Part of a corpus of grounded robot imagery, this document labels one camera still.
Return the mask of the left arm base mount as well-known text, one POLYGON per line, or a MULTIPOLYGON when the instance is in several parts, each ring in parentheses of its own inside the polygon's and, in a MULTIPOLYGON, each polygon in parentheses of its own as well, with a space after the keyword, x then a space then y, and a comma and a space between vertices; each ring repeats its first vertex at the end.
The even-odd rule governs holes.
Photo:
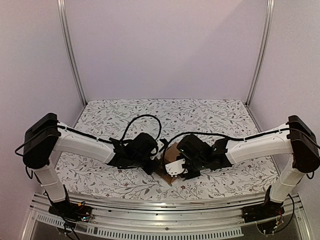
POLYGON ((65 197, 61 201, 52 201, 50 197, 49 213, 59 216, 71 222, 88 222, 92 218, 93 208, 88 206, 85 201, 74 203, 70 201, 69 194, 65 190, 65 197))

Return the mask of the brown cardboard box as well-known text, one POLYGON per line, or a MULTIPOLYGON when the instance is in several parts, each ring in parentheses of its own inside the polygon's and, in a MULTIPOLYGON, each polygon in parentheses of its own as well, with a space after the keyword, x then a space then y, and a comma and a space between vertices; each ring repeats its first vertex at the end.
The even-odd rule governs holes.
MULTIPOLYGON (((177 157, 179 156, 180 152, 177 149, 178 143, 173 143, 165 152, 164 156, 164 163, 170 164, 175 162, 177 157)), ((158 168, 155 173, 160 177, 161 180, 166 182, 170 187, 173 185, 173 182, 177 179, 177 177, 171 177, 170 175, 166 174, 165 167, 162 165, 162 155, 159 155, 157 158, 158 168)))

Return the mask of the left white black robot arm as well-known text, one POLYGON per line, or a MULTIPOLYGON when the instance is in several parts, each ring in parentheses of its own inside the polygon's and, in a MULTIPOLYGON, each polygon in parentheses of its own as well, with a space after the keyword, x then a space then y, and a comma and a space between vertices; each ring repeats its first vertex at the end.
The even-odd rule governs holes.
POLYGON ((74 205, 67 200, 67 190, 50 161, 52 152, 84 156, 118 169, 142 169, 151 175, 158 168, 156 156, 163 146, 158 137, 145 132, 133 139, 105 140, 71 128, 58 121, 55 113, 48 113, 25 132, 23 144, 14 153, 32 170, 55 209, 70 217, 74 205))

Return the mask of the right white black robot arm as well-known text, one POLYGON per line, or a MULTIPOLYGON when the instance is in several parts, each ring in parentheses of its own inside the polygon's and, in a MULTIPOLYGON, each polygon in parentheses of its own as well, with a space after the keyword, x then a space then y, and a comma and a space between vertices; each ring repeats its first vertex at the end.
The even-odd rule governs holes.
POLYGON ((247 160, 272 155, 289 155, 288 163, 279 179, 259 206, 262 218, 269 218, 278 210, 292 189, 306 174, 320 166, 319 145, 315 134, 296 115, 272 130, 244 138, 224 137, 210 146, 195 133, 186 135, 178 144, 180 159, 167 164, 165 169, 171 176, 184 175, 191 179, 204 169, 218 170, 247 160))

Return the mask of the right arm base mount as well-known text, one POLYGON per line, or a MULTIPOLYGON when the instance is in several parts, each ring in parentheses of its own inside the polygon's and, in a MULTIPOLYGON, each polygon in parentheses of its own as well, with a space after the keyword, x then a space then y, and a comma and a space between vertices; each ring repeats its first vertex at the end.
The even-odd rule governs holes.
POLYGON ((271 201, 270 192, 271 192, 271 185, 268 187, 264 202, 245 206, 241 209, 242 216, 241 218, 244 219, 245 223, 256 222, 268 218, 273 218, 278 215, 284 214, 285 210, 283 207, 284 202, 274 202, 271 201))

